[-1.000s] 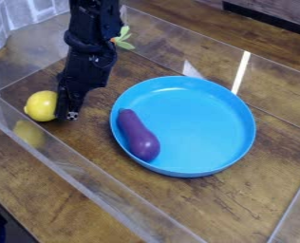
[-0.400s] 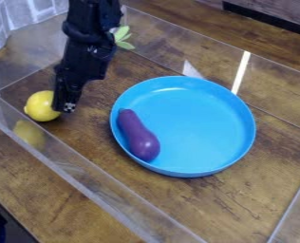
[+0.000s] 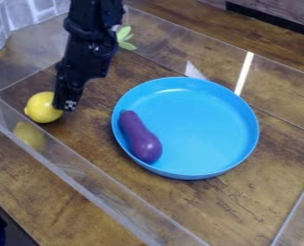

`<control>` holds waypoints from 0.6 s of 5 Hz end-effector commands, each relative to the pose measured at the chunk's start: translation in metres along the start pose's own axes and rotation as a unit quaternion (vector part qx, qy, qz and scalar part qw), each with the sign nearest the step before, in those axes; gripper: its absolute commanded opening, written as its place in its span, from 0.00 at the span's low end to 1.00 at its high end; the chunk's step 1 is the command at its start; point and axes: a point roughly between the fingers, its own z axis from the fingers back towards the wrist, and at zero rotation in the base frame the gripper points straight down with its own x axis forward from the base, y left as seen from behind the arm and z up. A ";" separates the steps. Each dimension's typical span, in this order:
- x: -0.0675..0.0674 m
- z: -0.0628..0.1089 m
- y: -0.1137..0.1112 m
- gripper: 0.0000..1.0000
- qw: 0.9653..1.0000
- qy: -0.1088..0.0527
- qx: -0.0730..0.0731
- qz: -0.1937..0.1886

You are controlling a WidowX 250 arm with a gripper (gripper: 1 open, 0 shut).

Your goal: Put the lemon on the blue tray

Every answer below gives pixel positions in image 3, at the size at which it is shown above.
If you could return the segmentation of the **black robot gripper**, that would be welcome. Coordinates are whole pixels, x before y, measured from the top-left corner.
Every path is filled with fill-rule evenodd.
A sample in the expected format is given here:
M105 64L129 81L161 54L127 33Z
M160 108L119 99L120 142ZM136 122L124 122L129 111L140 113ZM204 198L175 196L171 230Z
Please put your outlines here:
M117 50L113 37L84 40L68 36L61 60L57 62L52 106L61 111L73 111L84 91L84 83L104 78L111 59Z

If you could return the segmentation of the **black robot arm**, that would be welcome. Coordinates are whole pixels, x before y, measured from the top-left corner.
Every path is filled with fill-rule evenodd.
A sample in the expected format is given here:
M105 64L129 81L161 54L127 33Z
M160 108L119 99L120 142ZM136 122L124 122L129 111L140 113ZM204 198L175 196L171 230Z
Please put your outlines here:
M85 82L107 76L117 50L115 27L123 14L121 0L71 0L63 21L68 32L65 50L55 64L52 106L57 110L72 111Z

